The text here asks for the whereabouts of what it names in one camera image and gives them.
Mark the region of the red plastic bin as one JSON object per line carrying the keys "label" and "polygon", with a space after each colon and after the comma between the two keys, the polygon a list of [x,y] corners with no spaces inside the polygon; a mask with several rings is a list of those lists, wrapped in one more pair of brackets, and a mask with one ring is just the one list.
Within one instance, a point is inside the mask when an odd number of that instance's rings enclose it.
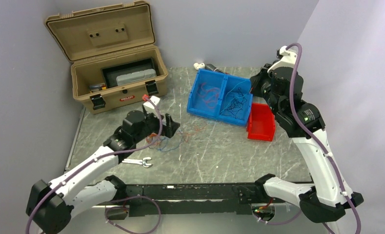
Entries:
{"label": "red plastic bin", "polygon": [[252,103],[246,127],[247,138],[272,142],[276,130],[274,115],[267,104]]}

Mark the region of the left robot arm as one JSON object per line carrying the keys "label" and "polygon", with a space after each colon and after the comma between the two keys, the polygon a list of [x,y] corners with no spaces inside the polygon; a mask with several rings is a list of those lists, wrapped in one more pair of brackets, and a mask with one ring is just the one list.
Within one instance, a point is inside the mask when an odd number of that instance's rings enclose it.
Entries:
{"label": "left robot arm", "polygon": [[25,232],[28,234],[35,223],[45,234],[57,234],[72,218],[92,206],[108,201],[121,204],[128,194],[127,185],[118,177],[107,176],[93,187],[89,183],[139,151],[137,143],[151,134],[171,138],[179,127],[170,114],[129,112],[122,125],[89,158],[50,182],[39,180],[32,186]]}

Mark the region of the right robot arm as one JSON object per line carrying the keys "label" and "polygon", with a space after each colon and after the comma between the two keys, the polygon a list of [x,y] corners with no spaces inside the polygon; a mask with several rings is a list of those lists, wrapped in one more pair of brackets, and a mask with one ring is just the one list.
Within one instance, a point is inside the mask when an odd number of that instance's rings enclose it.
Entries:
{"label": "right robot arm", "polygon": [[266,174],[255,181],[259,202],[278,198],[301,209],[314,223],[334,222],[347,209],[357,207],[363,196],[353,191],[337,169],[319,109],[302,99],[303,78],[292,78],[292,68],[269,65],[250,80],[252,93],[263,98],[278,125],[301,152],[313,180],[297,184]]}

